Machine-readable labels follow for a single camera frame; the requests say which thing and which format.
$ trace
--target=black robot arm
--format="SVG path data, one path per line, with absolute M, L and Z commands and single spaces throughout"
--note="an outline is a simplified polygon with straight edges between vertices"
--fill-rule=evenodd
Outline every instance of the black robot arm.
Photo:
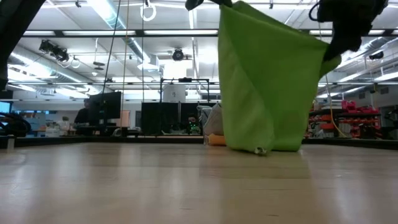
M 232 6 L 231 0 L 211 0 L 216 4 Z M 192 10 L 203 3 L 203 0 L 187 0 L 185 7 Z M 362 36 L 372 29 L 372 22 L 388 5 L 388 0 L 319 0 L 309 13 L 316 22 L 332 22 L 333 38 L 323 60 L 331 60 L 347 50 L 359 50 Z M 317 18 L 312 11 L 317 8 Z

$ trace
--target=white cylinder tank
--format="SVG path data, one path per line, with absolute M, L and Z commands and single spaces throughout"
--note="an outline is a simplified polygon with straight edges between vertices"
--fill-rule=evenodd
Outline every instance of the white cylinder tank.
M 185 85 L 166 85 L 163 89 L 163 102 L 185 103 Z

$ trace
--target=security camera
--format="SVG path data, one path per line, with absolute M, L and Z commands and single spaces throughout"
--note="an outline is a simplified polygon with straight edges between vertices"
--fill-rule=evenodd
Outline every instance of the security camera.
M 182 49 L 175 49 L 172 58 L 176 62 L 182 61 L 184 59 Z

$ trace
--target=yellow cable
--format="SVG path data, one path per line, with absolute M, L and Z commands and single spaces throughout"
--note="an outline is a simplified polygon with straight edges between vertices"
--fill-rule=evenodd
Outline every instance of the yellow cable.
M 318 22 L 318 30 L 319 30 L 319 37 L 322 40 L 322 33 L 321 33 L 321 24 Z M 328 81 L 328 74 L 326 74 L 326 89 L 328 91 L 328 98 L 329 98 L 329 107 L 330 107 L 330 116 L 331 116 L 331 122 L 333 123 L 334 127 L 337 129 L 337 131 L 344 137 L 348 138 L 341 130 L 338 128 L 338 126 L 335 123 L 335 120 L 333 119 L 333 109 L 331 108 L 331 95 L 330 95 L 330 89 L 329 89 L 329 81 Z
M 331 122 L 333 123 L 334 127 L 337 129 L 337 131 L 344 137 L 348 138 L 347 135 L 345 135 L 340 128 L 335 123 L 335 120 L 333 119 L 333 109 L 331 108 L 331 95 L 330 95 L 330 89 L 329 89 L 329 81 L 328 81 L 328 74 L 326 74 L 326 89 L 328 90 L 328 97 L 329 97 L 329 107 L 330 107 L 330 116 L 331 116 Z
M 122 108 L 120 116 L 120 129 L 123 126 L 123 108 L 124 108 L 124 81 L 126 79 L 126 61 L 127 61 L 127 40 L 129 38 L 129 16 L 130 16 L 130 0 L 127 1 L 127 22 L 126 22 L 126 41 L 124 42 L 124 66 L 123 66 L 123 87 L 122 87 Z

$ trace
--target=hanging ring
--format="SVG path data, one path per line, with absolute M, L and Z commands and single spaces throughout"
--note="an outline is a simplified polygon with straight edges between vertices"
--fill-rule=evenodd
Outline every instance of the hanging ring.
M 151 15 L 149 18 L 146 18 L 145 15 L 144 15 L 144 9 L 148 9 L 148 8 L 152 8 L 152 15 Z M 144 21 L 149 22 L 149 21 L 155 19 L 155 16 L 156 16 L 156 7 L 155 7 L 155 6 L 152 6 L 152 5 L 149 5 L 149 6 L 141 6 L 141 7 L 140 7 L 140 10 L 141 10 L 141 18 L 142 18 Z

